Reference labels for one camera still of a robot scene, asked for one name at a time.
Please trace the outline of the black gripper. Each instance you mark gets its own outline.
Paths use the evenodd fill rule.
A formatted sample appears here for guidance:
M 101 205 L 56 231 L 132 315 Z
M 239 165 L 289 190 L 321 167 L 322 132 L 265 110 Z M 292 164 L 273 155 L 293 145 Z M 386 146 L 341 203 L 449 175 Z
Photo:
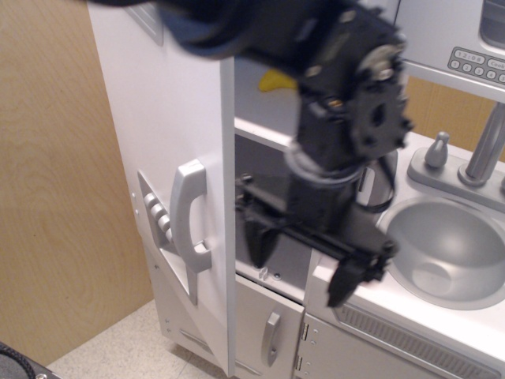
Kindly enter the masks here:
M 264 267 L 282 235 L 337 260 L 330 308 L 342 307 L 361 283 L 382 280 L 398 247 L 373 222 L 379 213 L 357 203 L 358 183 L 320 184 L 295 174 L 237 177 L 235 208 L 252 264 Z

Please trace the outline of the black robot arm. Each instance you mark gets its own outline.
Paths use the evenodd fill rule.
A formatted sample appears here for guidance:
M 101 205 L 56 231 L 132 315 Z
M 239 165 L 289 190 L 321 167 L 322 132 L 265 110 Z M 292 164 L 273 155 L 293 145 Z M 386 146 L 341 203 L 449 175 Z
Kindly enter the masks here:
M 191 307 L 234 299 L 235 220 L 255 266 L 289 236 L 337 259 L 330 306 L 380 280 L 398 247 L 357 202 L 361 173 L 410 130 L 399 82 L 404 42 L 355 1 L 91 1 L 88 4 L 140 226 Z M 234 173 L 239 59 L 296 85 L 283 178 Z

